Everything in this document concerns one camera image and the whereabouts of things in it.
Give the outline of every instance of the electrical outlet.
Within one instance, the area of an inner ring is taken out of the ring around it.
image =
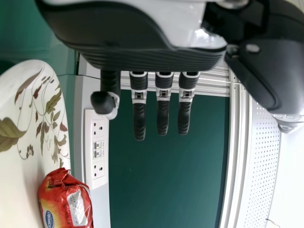
[[[92,120],[92,138],[102,137],[104,135],[104,124],[103,120]]]
[[[109,181],[109,120],[85,109],[85,183],[90,189]]]
[[[105,174],[104,160],[102,159],[102,161],[93,163],[92,169],[93,180],[103,177]]]

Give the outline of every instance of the red wrapper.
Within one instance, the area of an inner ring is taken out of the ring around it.
[[[93,228],[87,185],[60,168],[50,172],[38,190],[45,228]]]

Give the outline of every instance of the floral pattern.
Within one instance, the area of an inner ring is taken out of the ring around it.
[[[0,119],[0,152],[7,151],[16,145],[20,158],[26,160],[34,156],[34,150],[39,149],[42,156],[47,150],[46,156],[49,156],[59,168],[63,167],[64,158],[69,159],[69,151],[62,150],[64,145],[68,146],[66,110],[57,76],[54,71],[51,71],[51,75],[45,75],[45,66],[46,64],[28,77],[16,91],[13,102],[19,107],[17,123],[14,123],[9,116]],[[24,112],[30,113],[29,120],[24,118]],[[28,122],[27,129],[22,129],[19,125],[26,121]],[[39,148],[34,148],[32,144],[20,143],[33,124],[37,127],[32,138],[39,140]]]

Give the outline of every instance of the leaf print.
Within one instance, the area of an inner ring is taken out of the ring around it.
[[[67,127],[64,126],[64,124],[61,122],[60,124],[60,130],[62,130],[63,132],[67,131]]]
[[[61,158],[59,158],[59,168],[63,167],[63,161]]]
[[[33,97],[37,99],[39,90],[41,89],[42,84],[35,90]]]
[[[57,138],[56,138],[56,142],[58,143],[59,146],[63,146],[63,145],[65,145],[66,142],[67,142],[67,141],[66,141],[66,138],[67,138],[67,137],[66,137],[66,135],[64,134],[63,140],[58,141]]]
[[[9,118],[0,120],[0,152],[7,151],[16,145],[26,131],[20,131]]]
[[[56,95],[52,96],[52,98],[47,102],[46,112],[48,114],[50,114],[52,111],[55,110],[55,106],[57,105],[57,102],[60,100],[61,94],[62,91],[60,89],[59,92]]]
[[[19,138],[9,138],[0,136],[0,152],[9,150],[13,145],[16,145]]]
[[[19,89],[17,90],[17,93],[16,93],[16,96],[15,96],[15,103],[19,97],[19,95],[23,92],[24,89],[26,89],[33,81],[34,79],[40,74],[40,72],[42,71],[42,69],[34,74],[32,77],[29,77],[20,87]]]
[[[41,136],[40,136],[41,155],[43,155],[43,140],[44,140],[44,124],[41,127]]]
[[[36,131],[36,137],[37,137],[37,135],[41,132],[41,126],[42,126],[42,124],[43,124],[43,121],[38,125],[38,127],[37,127],[37,131]]]
[[[58,147],[57,137],[54,135],[54,153],[52,155],[52,160],[54,164],[58,161],[58,154],[60,154],[61,149]]]
[[[60,111],[57,112],[57,113],[54,115],[53,121],[56,121],[56,120],[58,119],[59,115],[60,115]]]
[[[44,122],[44,131],[45,131],[45,133],[48,133],[48,131],[49,131],[49,126],[47,125],[46,122]]]
[[[51,76],[49,76],[46,80],[44,80],[43,84],[45,84],[50,78]]]
[[[0,136],[9,138],[21,138],[26,131],[20,131],[9,118],[0,120]]]

